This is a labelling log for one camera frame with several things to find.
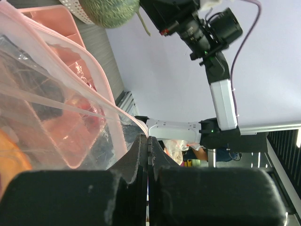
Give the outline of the orange papaya slice toy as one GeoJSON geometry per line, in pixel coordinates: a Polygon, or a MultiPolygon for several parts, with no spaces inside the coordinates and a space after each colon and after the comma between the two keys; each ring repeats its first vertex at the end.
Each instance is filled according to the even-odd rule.
{"type": "Polygon", "coordinates": [[[27,156],[0,130],[0,197],[17,174],[29,170],[32,170],[32,165],[27,156]]]}

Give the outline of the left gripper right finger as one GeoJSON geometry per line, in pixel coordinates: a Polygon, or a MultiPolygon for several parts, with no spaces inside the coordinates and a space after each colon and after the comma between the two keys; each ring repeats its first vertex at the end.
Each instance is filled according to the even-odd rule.
{"type": "Polygon", "coordinates": [[[284,226],[270,175],[254,168],[181,167],[148,138],[152,226],[284,226]]]}

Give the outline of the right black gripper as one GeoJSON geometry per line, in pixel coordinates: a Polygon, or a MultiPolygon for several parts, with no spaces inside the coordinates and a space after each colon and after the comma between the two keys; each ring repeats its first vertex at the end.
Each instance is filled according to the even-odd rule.
{"type": "Polygon", "coordinates": [[[141,0],[140,6],[162,36],[177,33],[193,54],[208,54],[212,47],[210,30],[198,17],[199,0],[141,0]]]}

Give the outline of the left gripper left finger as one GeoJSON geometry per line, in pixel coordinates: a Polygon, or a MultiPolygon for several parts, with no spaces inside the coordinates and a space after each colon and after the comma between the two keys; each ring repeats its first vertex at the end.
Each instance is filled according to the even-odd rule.
{"type": "Polygon", "coordinates": [[[143,226],[146,224],[148,139],[107,170],[22,172],[0,202],[3,226],[143,226]]]}

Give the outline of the clear pink zip bag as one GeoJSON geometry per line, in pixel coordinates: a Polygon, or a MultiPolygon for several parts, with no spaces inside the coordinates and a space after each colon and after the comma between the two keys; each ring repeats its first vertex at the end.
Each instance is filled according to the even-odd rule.
{"type": "MultiPolygon", "coordinates": [[[[115,101],[87,89],[51,50],[21,9],[1,1],[0,119],[2,129],[27,156],[33,169],[72,169],[42,123],[62,116],[67,110],[79,112],[64,103],[60,88],[78,91],[115,115],[113,121],[121,126],[120,137],[112,140],[116,161],[129,151],[138,135],[148,134],[144,124],[118,108],[115,101]]],[[[72,170],[79,169],[105,170],[91,164],[72,170]]]]}

